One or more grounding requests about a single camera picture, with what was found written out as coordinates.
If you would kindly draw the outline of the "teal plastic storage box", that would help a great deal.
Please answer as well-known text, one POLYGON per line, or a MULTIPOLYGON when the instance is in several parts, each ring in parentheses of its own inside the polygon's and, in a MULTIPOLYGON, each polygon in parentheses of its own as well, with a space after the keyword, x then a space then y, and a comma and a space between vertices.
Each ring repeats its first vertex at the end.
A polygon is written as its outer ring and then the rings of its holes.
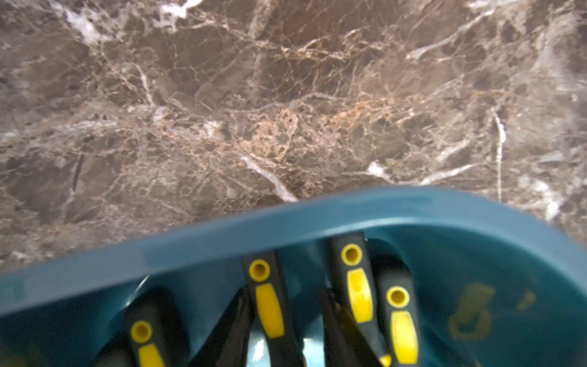
MULTIPOLYGON (((137 366, 125 312, 163 288, 190 366, 237 291, 248 291, 242 258, 275 251, 305 366, 325 366, 321 290, 344 308, 328 240, 353 232, 365 235, 372 272, 379 256, 410 269, 421 366, 586 364, 585 250, 499 203, 417 187, 278 206, 3 276, 1 364, 137 366)), ((271 366, 253 310, 246 366, 271 366)))

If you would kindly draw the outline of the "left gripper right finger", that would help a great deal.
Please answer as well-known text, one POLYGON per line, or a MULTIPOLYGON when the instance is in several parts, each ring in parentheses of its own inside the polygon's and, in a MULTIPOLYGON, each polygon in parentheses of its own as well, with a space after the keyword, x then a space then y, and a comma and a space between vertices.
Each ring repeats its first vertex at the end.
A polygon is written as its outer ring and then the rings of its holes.
POLYGON ((351 313, 335 301, 330 289, 321 290, 320 305, 323 315, 325 366, 380 367, 382 364, 361 334, 351 313))

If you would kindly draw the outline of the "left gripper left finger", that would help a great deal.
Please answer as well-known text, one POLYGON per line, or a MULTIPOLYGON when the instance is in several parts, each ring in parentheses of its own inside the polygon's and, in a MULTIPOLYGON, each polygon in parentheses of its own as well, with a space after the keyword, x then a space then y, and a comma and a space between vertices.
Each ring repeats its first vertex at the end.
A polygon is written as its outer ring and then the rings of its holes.
POLYGON ((245 367, 254 319, 255 312, 249 293, 241 288, 190 362, 190 366, 245 367))

